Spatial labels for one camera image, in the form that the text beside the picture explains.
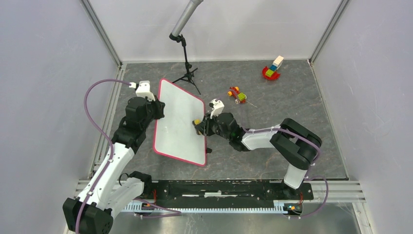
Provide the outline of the pink framed whiteboard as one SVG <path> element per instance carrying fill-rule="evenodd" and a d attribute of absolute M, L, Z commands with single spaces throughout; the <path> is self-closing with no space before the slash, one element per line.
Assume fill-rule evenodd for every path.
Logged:
<path fill-rule="evenodd" d="M 165 103 L 165 116 L 155 123 L 153 150 L 163 156 L 205 166 L 206 138 L 198 135 L 192 125 L 193 120 L 204 117 L 204 102 L 165 78 L 160 80 L 158 98 Z"/>

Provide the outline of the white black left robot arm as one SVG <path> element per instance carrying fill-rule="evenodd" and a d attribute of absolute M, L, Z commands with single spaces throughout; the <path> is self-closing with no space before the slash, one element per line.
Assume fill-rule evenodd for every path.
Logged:
<path fill-rule="evenodd" d="M 114 189 L 122 171 L 146 139 L 153 120 L 164 117 L 165 104 L 157 97 L 133 97 L 115 131 L 103 163 L 76 198 L 68 198 L 63 212 L 68 229 L 76 234 L 108 234 L 119 213 L 136 197 L 152 195 L 151 176 L 134 172 Z"/>

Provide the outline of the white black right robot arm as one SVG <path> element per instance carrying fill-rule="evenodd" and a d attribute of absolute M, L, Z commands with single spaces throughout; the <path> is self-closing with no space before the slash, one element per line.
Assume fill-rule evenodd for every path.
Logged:
<path fill-rule="evenodd" d="M 282 195 L 294 199 L 308 170 L 320 154 L 321 138 L 291 118 L 279 125 L 263 129 L 243 128 L 231 113 L 206 114 L 192 122 L 196 133 L 206 137 L 218 135 L 228 140 L 236 151 L 249 152 L 261 148 L 276 149 L 289 163 L 281 186 Z"/>

